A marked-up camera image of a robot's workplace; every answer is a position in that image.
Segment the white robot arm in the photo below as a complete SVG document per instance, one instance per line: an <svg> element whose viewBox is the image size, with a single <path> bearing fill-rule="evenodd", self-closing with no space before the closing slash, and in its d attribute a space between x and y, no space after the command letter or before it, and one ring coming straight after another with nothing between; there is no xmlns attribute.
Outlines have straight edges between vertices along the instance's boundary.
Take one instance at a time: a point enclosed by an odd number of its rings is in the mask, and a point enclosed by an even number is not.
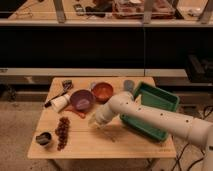
<svg viewBox="0 0 213 171"><path fill-rule="evenodd" d="M113 95L88 121L104 126L118 114L145 121L158 129L182 138L205 151L202 171L213 171L213 123L196 117L136 103L127 91Z"/></svg>

